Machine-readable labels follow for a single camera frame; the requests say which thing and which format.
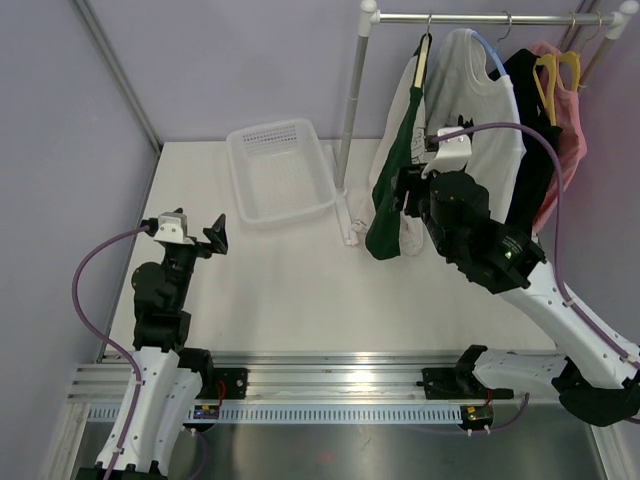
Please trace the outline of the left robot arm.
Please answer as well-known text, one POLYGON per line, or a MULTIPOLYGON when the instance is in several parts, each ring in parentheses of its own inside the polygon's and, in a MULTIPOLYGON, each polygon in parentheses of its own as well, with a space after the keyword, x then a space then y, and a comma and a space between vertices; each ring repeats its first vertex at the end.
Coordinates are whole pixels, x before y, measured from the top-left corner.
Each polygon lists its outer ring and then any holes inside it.
POLYGON ((164 249, 161 262, 143 263, 131 277, 133 348, 127 350, 99 331, 81 309, 79 293, 72 293, 84 325, 130 367, 110 435, 94 466, 78 470, 79 479, 167 478, 188 411, 216 385, 210 352, 186 345, 191 315, 184 304, 197 260, 228 252, 226 217, 220 215, 204 229, 203 240, 189 235, 182 209, 145 219, 131 233, 145 233, 164 249))

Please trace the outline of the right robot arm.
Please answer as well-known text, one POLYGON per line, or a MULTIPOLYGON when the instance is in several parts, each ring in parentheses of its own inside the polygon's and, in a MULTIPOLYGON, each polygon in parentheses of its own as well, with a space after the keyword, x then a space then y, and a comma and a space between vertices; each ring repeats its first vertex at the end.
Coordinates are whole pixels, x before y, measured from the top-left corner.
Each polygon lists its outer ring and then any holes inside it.
POLYGON ((490 217, 489 193, 463 171, 401 168, 392 207, 420 218, 437 253, 466 279, 533 320, 551 354, 472 345, 456 363, 423 370, 429 399, 511 399, 517 392, 560 402, 590 425, 639 418, 639 347, 559 286, 530 235, 490 217))

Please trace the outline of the green and white t shirt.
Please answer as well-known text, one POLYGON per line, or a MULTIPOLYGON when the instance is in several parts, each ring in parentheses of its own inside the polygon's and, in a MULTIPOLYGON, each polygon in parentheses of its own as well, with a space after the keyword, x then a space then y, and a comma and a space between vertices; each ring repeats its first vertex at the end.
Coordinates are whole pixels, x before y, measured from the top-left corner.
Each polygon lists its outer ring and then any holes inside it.
POLYGON ((426 159, 424 84, 432 41, 423 35, 404 68, 369 172, 368 196, 351 224, 380 261, 416 256, 424 245, 422 222, 404 213, 397 193, 400 174, 426 159))

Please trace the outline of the cream plastic hanger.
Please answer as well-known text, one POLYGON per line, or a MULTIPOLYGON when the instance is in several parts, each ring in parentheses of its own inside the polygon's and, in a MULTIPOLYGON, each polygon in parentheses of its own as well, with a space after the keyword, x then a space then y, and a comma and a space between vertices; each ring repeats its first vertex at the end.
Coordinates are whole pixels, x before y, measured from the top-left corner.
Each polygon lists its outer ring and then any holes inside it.
POLYGON ((433 15, 429 14, 427 19, 426 33, 421 37, 417 50, 416 66, 414 71, 413 87, 422 89, 426 79, 427 65, 431 50, 433 37, 430 33, 433 15))

